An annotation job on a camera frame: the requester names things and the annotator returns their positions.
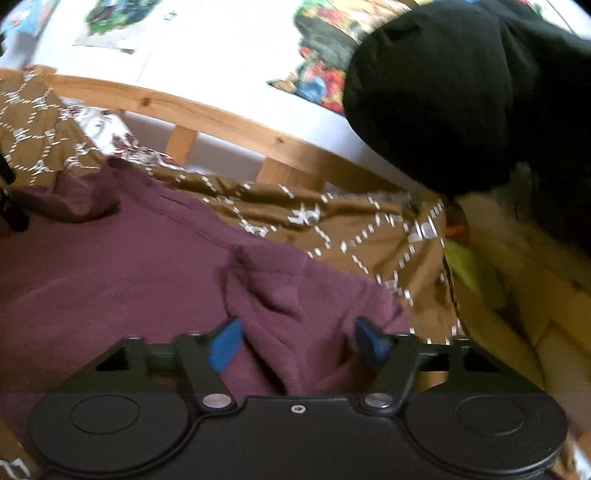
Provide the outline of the maroon long sleeve shirt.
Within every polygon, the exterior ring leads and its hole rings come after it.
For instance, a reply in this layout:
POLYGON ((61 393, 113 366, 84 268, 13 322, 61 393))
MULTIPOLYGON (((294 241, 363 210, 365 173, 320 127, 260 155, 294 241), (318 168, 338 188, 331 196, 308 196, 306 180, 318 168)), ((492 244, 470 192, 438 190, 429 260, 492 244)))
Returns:
POLYGON ((242 320, 223 374, 236 398, 359 392, 356 319, 405 332, 379 284, 249 234, 119 159, 16 189, 26 231, 1 231, 1 416, 25 428, 39 396, 124 337, 166 343, 242 320))

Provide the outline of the brown PF patterned duvet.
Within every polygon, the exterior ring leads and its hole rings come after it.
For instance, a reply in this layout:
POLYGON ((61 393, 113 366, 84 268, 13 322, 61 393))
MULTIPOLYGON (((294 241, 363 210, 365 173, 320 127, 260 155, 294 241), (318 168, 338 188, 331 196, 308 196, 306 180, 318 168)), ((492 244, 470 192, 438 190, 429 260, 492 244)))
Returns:
POLYGON ((1 420, 50 479, 443 479, 349 399, 356 318, 437 291, 440 210, 103 160, 33 71, 1 80, 32 203, 1 231, 1 420))

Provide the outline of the white floral pillow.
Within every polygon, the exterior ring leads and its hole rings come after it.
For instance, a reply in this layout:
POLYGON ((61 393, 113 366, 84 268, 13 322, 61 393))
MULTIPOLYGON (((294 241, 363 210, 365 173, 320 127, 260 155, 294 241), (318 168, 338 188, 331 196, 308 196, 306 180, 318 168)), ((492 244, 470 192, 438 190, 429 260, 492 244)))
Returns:
POLYGON ((65 111, 103 155, 117 156, 145 167, 185 171, 169 155, 141 144, 114 111, 86 106, 73 99, 63 98, 63 102, 65 111))

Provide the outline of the yellow-green cloth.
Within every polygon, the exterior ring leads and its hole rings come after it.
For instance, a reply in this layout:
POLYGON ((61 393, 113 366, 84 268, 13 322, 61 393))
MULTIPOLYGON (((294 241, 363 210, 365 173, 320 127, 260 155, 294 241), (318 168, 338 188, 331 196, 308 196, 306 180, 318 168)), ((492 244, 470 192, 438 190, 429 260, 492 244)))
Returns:
POLYGON ((502 273, 485 257, 452 240, 445 241, 445 257, 452 272, 492 310, 506 305, 508 288, 502 273))

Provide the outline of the orange blue anime poster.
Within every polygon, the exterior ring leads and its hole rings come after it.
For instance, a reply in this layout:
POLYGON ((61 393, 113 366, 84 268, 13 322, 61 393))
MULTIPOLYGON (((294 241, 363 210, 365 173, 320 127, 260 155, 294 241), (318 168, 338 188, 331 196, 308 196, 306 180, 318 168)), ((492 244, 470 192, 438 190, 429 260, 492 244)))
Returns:
POLYGON ((1 33, 38 37, 59 3, 59 0, 2 1, 1 6, 7 7, 8 12, 1 20, 1 33))

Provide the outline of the anime girl green poster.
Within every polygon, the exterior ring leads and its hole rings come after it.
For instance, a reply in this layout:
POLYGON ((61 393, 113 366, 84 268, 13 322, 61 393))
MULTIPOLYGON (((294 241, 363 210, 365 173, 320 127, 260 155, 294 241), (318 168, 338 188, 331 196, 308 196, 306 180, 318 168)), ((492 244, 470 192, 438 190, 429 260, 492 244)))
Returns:
POLYGON ((97 1, 84 17, 84 32, 74 46, 132 54, 142 36, 141 23, 159 4, 155 0, 97 1))

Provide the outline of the black hanging jacket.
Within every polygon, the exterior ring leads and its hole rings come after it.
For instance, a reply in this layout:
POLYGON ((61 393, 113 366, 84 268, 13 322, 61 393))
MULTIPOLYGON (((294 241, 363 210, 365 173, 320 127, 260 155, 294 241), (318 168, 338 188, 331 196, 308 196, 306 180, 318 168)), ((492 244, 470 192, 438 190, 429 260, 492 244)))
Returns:
POLYGON ((590 250, 590 43, 517 1, 437 1, 367 36, 342 95, 370 149, 448 198, 528 174, 531 220, 590 250))

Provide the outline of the colourful flower poster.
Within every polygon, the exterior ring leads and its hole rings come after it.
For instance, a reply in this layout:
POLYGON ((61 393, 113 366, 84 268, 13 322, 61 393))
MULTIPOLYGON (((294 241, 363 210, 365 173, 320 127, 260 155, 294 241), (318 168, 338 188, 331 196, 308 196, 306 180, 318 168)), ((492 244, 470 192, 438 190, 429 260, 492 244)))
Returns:
POLYGON ((377 28, 407 13, 415 1, 304 1, 294 13, 300 59, 270 87, 339 115, 346 69, 356 47, 377 28))

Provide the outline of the wooden bed frame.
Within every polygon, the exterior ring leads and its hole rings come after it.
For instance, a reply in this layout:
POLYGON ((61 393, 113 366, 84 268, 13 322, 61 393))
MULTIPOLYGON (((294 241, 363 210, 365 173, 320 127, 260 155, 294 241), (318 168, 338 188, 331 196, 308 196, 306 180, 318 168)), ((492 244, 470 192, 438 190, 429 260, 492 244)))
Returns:
POLYGON ((222 110, 169 94, 48 67, 1 73, 1 144, 20 184, 96 166, 103 154, 63 98, 172 125, 163 153, 185 171, 143 168, 222 220, 288 243, 335 269, 387 286, 418 335, 465 333, 553 393, 590 427, 590 263, 525 220, 519 202, 471 195, 452 203, 410 194, 338 155, 222 110), (452 272, 445 241, 488 259, 506 305, 488 308, 452 272))

